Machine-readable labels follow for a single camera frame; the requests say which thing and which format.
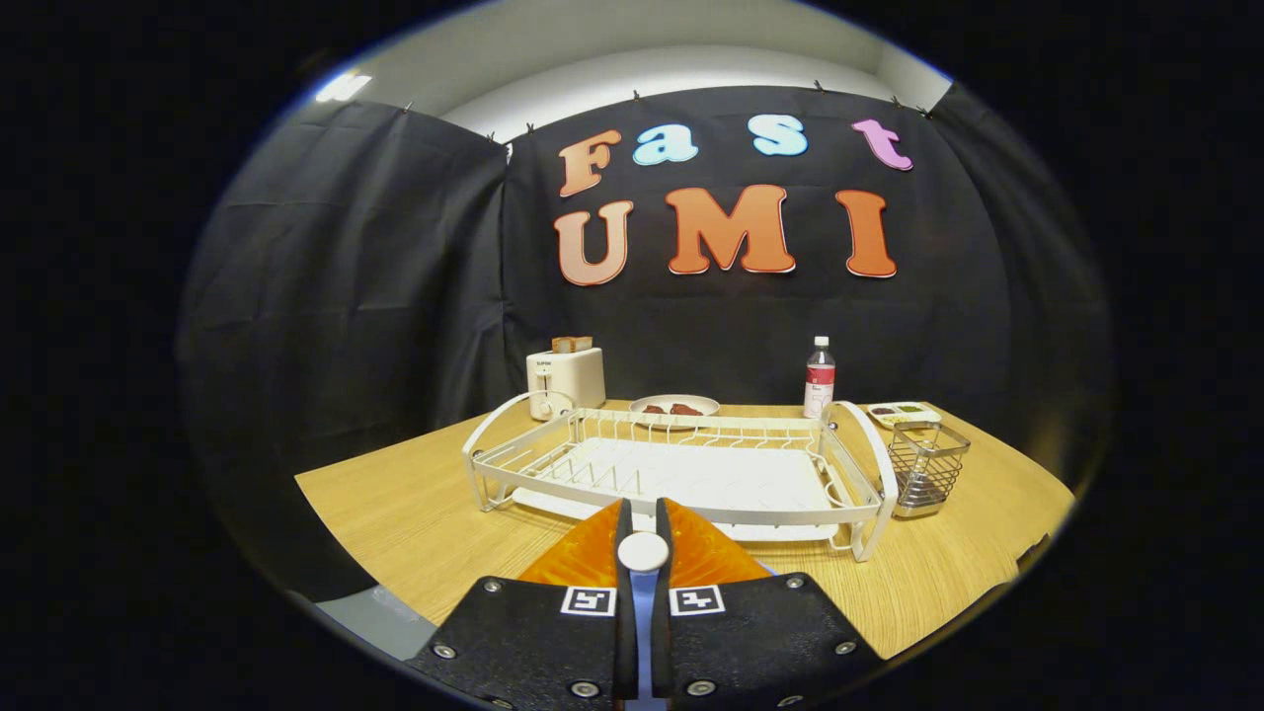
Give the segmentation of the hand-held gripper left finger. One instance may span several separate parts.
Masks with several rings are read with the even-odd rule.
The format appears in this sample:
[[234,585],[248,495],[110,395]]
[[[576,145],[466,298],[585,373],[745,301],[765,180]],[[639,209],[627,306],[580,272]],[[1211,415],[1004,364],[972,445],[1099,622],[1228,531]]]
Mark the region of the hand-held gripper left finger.
[[520,576],[479,578],[407,665],[497,710],[622,708],[638,684],[629,533],[619,498]]

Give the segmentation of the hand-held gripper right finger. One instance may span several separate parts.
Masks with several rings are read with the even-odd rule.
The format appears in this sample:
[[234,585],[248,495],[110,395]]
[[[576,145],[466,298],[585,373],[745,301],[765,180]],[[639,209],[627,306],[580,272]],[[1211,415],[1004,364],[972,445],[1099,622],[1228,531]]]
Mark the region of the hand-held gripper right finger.
[[772,576],[714,522],[664,497],[652,692],[670,710],[806,710],[882,658],[808,573]]

